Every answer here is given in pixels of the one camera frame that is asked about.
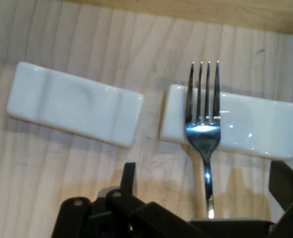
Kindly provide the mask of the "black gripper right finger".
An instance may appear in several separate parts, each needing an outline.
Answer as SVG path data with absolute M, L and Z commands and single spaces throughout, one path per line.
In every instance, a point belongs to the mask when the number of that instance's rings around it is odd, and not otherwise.
M 293 238 L 293 170 L 283 161 L 272 161 L 269 190 L 284 214 L 271 228 L 270 238 Z

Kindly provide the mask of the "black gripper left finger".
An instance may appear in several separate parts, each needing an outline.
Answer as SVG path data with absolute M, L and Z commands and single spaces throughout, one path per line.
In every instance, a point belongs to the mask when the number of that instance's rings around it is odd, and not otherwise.
M 54 226 L 54 238 L 192 238 L 194 227 L 155 202 L 133 195 L 135 163 L 125 163 L 120 185 L 94 202 L 65 200 Z

